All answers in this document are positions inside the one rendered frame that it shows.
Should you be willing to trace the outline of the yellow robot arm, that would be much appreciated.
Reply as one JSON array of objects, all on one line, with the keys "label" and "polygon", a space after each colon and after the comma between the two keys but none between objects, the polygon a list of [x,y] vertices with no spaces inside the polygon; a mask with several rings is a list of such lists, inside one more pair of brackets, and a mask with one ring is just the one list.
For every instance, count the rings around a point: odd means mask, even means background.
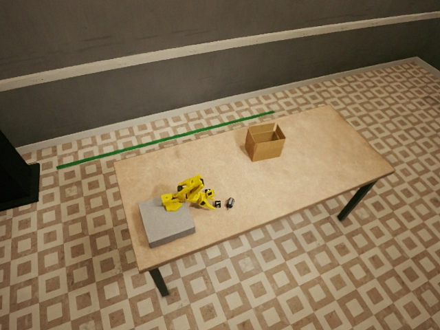
[{"label": "yellow robot arm", "polygon": [[[186,186],[186,187],[184,188],[182,186]],[[177,185],[177,190],[178,190],[177,193],[162,195],[167,212],[168,211],[176,212],[182,206],[182,203],[179,203],[177,201],[184,202],[185,193],[186,193],[186,200],[195,203],[197,200],[199,200],[199,196],[200,196],[199,191],[203,187],[204,187],[204,180],[201,178],[200,174],[179,183]]]}]

